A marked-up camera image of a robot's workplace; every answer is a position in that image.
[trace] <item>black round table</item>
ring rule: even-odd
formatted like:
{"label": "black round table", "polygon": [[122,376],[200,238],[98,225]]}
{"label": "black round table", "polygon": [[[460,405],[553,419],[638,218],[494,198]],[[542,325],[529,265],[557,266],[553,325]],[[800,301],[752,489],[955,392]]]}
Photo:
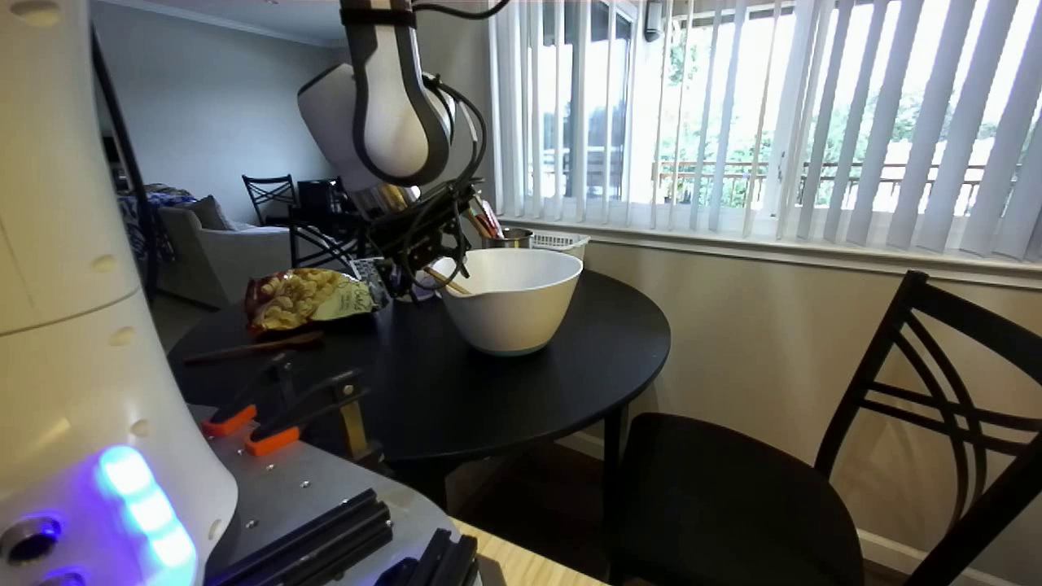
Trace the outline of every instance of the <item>black round table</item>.
{"label": "black round table", "polygon": [[[249,342],[246,310],[225,310],[204,318],[177,354]],[[626,406],[656,380],[667,353],[665,313],[644,292],[587,272],[560,332],[535,354],[499,360],[468,350],[433,301],[385,306],[367,328],[326,337],[296,353],[294,368],[312,377],[347,368],[363,376],[364,426],[392,468],[455,465],[607,419],[613,473]],[[186,402],[218,405],[266,362],[271,354],[246,354],[177,365],[177,376]]]}

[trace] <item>floor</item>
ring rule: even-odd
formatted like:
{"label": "floor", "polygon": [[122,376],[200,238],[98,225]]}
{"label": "floor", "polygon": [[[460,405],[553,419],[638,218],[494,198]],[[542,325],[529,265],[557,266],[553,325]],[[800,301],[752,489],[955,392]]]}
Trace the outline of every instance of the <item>floor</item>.
{"label": "floor", "polygon": [[[157,332],[170,350],[210,310],[160,298]],[[455,468],[446,484],[450,514],[553,558],[579,573],[604,575],[604,480],[601,464],[557,442],[484,460]],[[894,571],[870,566],[868,586],[904,584]]]}

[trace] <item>white robot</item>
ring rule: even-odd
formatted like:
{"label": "white robot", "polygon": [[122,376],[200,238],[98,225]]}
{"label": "white robot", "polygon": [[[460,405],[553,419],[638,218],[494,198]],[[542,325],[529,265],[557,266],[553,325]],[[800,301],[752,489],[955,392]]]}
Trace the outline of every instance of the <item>white robot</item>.
{"label": "white robot", "polygon": [[[450,110],[389,18],[392,0],[347,0],[359,153],[431,184]],[[0,0],[0,584],[204,584],[238,484],[151,324],[87,49],[84,0]]]}

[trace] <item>curtain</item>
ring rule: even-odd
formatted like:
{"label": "curtain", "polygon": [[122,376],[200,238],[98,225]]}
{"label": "curtain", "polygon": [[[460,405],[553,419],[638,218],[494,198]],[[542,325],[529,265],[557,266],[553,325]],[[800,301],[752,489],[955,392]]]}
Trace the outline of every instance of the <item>curtain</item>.
{"label": "curtain", "polygon": [[506,218],[1036,262],[1040,0],[524,0]]}

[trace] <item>vertical blinds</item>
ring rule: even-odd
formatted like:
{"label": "vertical blinds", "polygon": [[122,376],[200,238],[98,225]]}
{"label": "vertical blinds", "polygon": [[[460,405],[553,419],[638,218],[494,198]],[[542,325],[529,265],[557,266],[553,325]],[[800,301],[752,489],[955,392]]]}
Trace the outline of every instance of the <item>vertical blinds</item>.
{"label": "vertical blinds", "polygon": [[1036,262],[1040,0],[524,0],[506,218]]}

